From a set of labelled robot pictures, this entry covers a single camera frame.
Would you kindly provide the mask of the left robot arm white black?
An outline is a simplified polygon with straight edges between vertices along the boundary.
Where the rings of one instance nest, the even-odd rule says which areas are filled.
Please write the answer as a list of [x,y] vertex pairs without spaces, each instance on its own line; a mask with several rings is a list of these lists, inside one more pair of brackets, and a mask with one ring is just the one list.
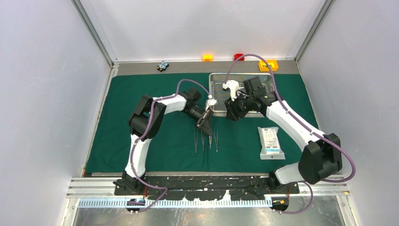
[[183,112],[195,120],[195,127],[198,130],[208,136],[213,134],[210,115],[211,107],[217,104],[217,100],[212,95],[208,95],[205,108],[200,108],[196,104],[199,99],[201,99],[201,93],[195,88],[165,97],[149,95],[141,97],[128,120],[131,147],[122,177],[114,181],[116,191],[122,190],[138,195],[144,190],[148,150],[166,114]]

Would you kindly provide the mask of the green surgical cloth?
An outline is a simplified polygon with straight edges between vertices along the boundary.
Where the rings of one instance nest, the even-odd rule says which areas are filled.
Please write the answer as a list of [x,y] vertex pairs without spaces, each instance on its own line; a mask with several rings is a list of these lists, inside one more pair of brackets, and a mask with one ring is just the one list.
[[[143,95],[164,97],[177,90],[190,88],[201,92],[198,105],[203,107],[207,94],[208,73],[153,74],[117,76],[111,81],[96,130],[86,173],[121,173],[127,163],[131,138],[128,120]],[[302,151],[283,130],[278,139],[285,160],[261,160],[261,142],[258,127],[273,127],[266,118],[243,118],[239,121],[224,117],[211,118],[212,130],[218,133],[218,152],[215,141],[209,149],[205,137],[202,151],[201,134],[198,133],[197,153],[194,151],[192,118],[182,112],[164,116],[161,127],[151,141],[146,158],[147,171],[199,171],[267,173],[280,166],[298,162]]]

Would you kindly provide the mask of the thin steel tweezers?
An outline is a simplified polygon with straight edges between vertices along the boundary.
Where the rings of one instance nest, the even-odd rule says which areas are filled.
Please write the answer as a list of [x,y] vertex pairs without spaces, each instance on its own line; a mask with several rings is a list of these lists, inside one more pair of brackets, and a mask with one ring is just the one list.
[[215,150],[218,152],[218,133],[214,133]]

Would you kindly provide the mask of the steel spatula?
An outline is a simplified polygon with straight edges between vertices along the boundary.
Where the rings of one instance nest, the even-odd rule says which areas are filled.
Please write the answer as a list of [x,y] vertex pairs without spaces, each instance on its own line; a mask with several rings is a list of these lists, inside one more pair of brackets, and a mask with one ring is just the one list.
[[202,151],[205,151],[205,133],[201,131]]

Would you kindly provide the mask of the metal mesh tray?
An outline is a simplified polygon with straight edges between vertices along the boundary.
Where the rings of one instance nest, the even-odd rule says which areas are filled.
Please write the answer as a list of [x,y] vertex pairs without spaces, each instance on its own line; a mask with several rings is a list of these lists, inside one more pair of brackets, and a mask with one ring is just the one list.
[[[217,104],[211,107],[215,117],[226,117],[227,115],[224,102],[226,99],[230,98],[230,92],[223,90],[223,83],[225,82],[226,75],[226,73],[211,73],[209,75],[209,92],[217,100]],[[259,77],[267,93],[274,91],[272,78],[269,73],[231,73],[229,80],[237,81],[240,90],[245,92],[243,81],[254,77]]]

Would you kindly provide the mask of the long steel forceps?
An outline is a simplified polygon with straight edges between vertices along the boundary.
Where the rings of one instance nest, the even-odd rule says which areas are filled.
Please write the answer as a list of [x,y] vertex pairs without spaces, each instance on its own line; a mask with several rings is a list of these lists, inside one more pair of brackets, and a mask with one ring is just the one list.
[[194,128],[194,151],[197,153],[197,148],[198,148],[198,128]]

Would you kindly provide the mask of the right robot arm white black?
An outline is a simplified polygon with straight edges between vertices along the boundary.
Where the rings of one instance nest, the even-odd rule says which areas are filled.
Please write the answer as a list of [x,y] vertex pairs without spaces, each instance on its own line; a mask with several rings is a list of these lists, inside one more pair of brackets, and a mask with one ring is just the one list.
[[268,92],[259,77],[243,81],[244,91],[235,80],[222,85],[230,97],[224,104],[226,118],[237,121],[250,111],[257,111],[283,129],[302,150],[299,162],[269,172],[267,186],[281,193],[289,183],[305,181],[318,183],[342,169],[340,139],[334,133],[326,135],[298,115],[282,100],[277,91]]

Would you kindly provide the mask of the white paper packet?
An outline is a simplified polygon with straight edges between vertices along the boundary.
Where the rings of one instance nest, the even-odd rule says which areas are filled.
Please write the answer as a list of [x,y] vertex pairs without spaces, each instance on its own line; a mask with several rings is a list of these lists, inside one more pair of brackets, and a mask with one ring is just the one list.
[[261,128],[258,127],[262,149],[260,151],[261,160],[285,160],[285,154],[281,150],[278,140],[278,127]]

